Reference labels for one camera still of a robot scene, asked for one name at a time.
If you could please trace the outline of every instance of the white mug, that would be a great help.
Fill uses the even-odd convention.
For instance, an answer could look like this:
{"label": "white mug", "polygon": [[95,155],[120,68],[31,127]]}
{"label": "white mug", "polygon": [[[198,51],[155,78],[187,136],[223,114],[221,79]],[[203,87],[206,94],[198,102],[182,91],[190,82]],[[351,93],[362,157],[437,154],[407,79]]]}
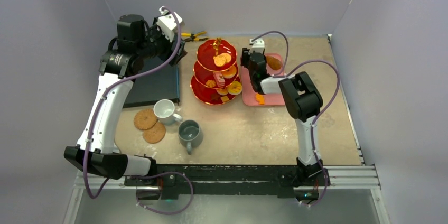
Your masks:
{"label": "white mug", "polygon": [[154,105],[154,114],[164,125],[170,125],[174,122],[182,121],[182,117],[174,113],[174,103],[168,99],[162,99]]}

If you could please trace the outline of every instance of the pliers handle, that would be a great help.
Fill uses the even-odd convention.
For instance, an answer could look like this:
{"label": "pliers handle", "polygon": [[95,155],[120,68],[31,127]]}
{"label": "pliers handle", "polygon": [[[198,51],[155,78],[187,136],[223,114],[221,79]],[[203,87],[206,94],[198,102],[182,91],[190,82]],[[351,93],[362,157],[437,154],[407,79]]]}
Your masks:
{"label": "pliers handle", "polygon": [[188,36],[188,37],[185,38],[183,41],[185,41],[185,42],[192,42],[192,41],[198,41],[198,42],[201,42],[201,41],[206,41],[206,40],[209,39],[207,36],[204,36],[203,38],[198,37],[199,35],[204,35],[204,34],[207,34],[207,31],[201,31],[201,32],[198,32],[198,33],[196,33],[196,34],[182,32],[182,36]]}

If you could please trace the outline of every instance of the mug handle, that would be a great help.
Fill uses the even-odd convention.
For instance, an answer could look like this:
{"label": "mug handle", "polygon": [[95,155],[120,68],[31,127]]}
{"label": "mug handle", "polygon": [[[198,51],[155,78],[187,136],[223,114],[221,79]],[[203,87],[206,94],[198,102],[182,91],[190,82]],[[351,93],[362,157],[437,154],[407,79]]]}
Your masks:
{"label": "mug handle", "polygon": [[176,114],[176,113],[173,113],[173,117],[174,117],[174,120],[176,120],[177,122],[180,122],[180,121],[182,121],[182,117],[181,116],[179,116],[178,114]]}
{"label": "mug handle", "polygon": [[191,142],[186,144],[186,152],[191,155],[193,153],[193,147],[191,146]]}

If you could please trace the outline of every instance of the wooden table surface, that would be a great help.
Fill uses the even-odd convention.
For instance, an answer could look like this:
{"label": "wooden table surface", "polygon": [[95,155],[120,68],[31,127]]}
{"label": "wooden table surface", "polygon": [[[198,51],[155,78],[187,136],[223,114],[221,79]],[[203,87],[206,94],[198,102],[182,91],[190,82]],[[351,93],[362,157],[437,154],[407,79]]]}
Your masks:
{"label": "wooden table surface", "polygon": [[[228,36],[223,39],[241,48],[248,47],[249,36]],[[285,55],[282,38],[264,37],[266,53]],[[286,65],[289,72],[309,59],[334,63],[326,38],[289,38],[290,55]],[[202,144],[186,153],[177,136],[178,123],[166,127],[166,135],[156,144],[146,143],[142,132],[134,127],[135,114],[144,108],[123,109],[117,126],[115,143],[122,153],[152,156],[158,163],[181,164],[296,164],[298,139],[294,120],[280,106],[249,107],[242,96],[231,102],[210,106],[199,102],[190,88],[196,50],[202,42],[187,43],[188,55],[180,63],[180,96],[178,114],[196,120],[204,133]],[[303,67],[322,95],[324,105],[336,86],[333,70],[325,64],[313,63]],[[342,92],[318,121],[319,146],[325,165],[360,165],[357,146]]]}

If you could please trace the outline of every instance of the pink tray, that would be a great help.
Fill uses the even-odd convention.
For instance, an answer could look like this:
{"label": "pink tray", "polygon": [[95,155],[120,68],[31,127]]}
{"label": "pink tray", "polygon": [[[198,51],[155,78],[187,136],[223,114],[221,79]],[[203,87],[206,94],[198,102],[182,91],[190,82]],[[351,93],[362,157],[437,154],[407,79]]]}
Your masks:
{"label": "pink tray", "polygon": [[[280,55],[276,53],[267,53],[266,56],[272,56],[278,60],[280,60],[283,63],[283,59]],[[278,71],[272,70],[269,66],[267,66],[267,72],[269,74],[276,74]],[[258,102],[255,100],[255,91],[252,88],[252,84],[250,84],[250,78],[249,78],[249,70],[241,67],[240,69],[240,75],[241,75],[241,84],[242,84],[242,101],[247,106],[281,106],[285,105],[285,101],[283,100],[282,94],[269,94],[264,95],[265,97],[265,104],[261,105],[258,104]]]}

